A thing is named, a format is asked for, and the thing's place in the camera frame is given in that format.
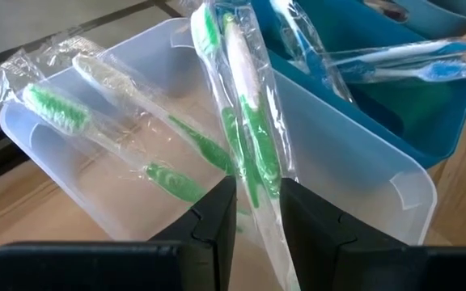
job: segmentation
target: clear plastic bag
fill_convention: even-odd
[[[294,157],[255,13],[248,2],[206,1],[191,33],[274,272],[284,290],[299,289],[279,206],[281,178],[296,179]]]
[[[307,13],[293,0],[270,0],[280,22],[280,36],[292,63],[306,74],[318,78],[336,95],[355,104],[339,71],[325,52],[323,43]]]
[[[72,69],[113,107],[131,118],[134,123],[144,128],[163,123],[177,134],[180,141],[175,142],[180,144],[180,150],[184,149],[186,156],[182,158],[177,155],[182,160],[172,160],[172,164],[184,167],[182,162],[192,160],[191,168],[195,171],[214,166],[215,170],[220,170],[225,175],[235,174],[229,149],[225,146],[226,142],[220,131],[212,129],[210,124],[196,122],[176,106],[177,102],[172,102],[174,98],[152,82],[148,82],[139,72],[105,48],[76,36],[58,43],[52,40],[40,51],[34,54],[37,63],[55,70],[65,70],[72,66]],[[253,243],[259,244],[248,204],[240,203],[238,209],[237,230]]]
[[[37,64],[20,51],[0,67],[0,105],[12,103],[28,115],[32,112],[39,124],[66,141],[64,146],[80,153],[81,162],[74,162],[76,168],[70,169],[76,185],[68,188],[80,189],[83,207],[114,238],[148,239],[224,177],[222,171],[192,155],[186,142],[165,124],[151,119],[138,127],[123,115],[105,115],[88,105],[101,104],[94,99],[101,97],[80,81],[71,81],[60,88],[58,82],[44,79]],[[80,97],[88,102],[74,97],[74,91],[83,92]],[[102,180],[105,187],[96,183]],[[102,213],[94,209],[104,209],[105,217],[117,219],[100,219]]]
[[[466,78],[466,37],[429,40],[385,48],[330,53],[347,83],[416,78],[450,82]]]

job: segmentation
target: toothbrush head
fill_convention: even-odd
[[[190,18],[193,45],[197,55],[207,56],[220,46],[220,31],[211,9],[203,3]]]
[[[464,61],[435,61],[420,70],[418,77],[427,82],[448,82],[466,78]]]
[[[83,105],[40,85],[28,84],[23,90],[23,100],[27,108],[66,135],[82,134],[91,123],[89,110]]]

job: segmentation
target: white toothbrush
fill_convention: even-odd
[[[356,62],[341,69],[347,82],[382,82],[398,78],[419,78],[425,82],[450,82],[466,78],[466,62],[460,60],[434,61],[418,69],[380,69]]]
[[[170,126],[209,163],[228,175],[235,173],[230,155],[219,144],[154,103],[151,96],[144,95],[128,75],[96,57],[81,54],[73,58],[73,67],[94,88],[102,91],[104,98],[115,107],[123,109],[133,104],[145,109]],[[152,87],[147,89],[152,91],[153,95],[161,94]]]
[[[262,98],[267,97],[262,90],[248,42],[236,17],[226,13],[223,22],[227,59],[231,67],[238,103],[253,144],[256,168],[263,183],[263,187],[258,186],[260,207],[253,209],[253,215],[280,285],[284,290],[298,289],[297,276],[282,226],[279,205],[282,173],[276,146],[265,116],[266,105]]]
[[[328,65],[328,63],[332,62],[330,57],[320,54],[324,52],[324,46],[321,43],[319,34],[311,24],[311,20],[301,6],[293,0],[270,0],[270,3],[273,9],[283,18],[282,22],[286,23],[292,31],[292,36],[288,36],[284,32],[281,32],[281,35],[283,44],[289,52],[294,52],[296,49],[300,51],[301,56],[291,53],[294,60],[299,63],[297,67],[306,74],[311,74],[325,82],[327,87],[332,88],[334,94],[356,105],[337,68]],[[298,15],[306,24],[306,27],[301,28],[292,14]]]
[[[405,59],[423,54],[451,55],[466,52],[466,40],[438,40],[427,41],[418,44],[403,44],[396,47],[386,48],[375,53],[367,53],[357,57],[349,57],[335,61],[332,65],[342,65],[352,61],[364,61],[372,63],[377,61],[388,61],[394,59]]]

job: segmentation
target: blue container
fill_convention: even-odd
[[[417,160],[424,168],[451,156],[466,119],[466,80],[389,82],[351,87],[361,110],[286,61],[275,40],[269,0],[253,0],[273,68]],[[425,40],[356,0],[298,0],[330,52]]]

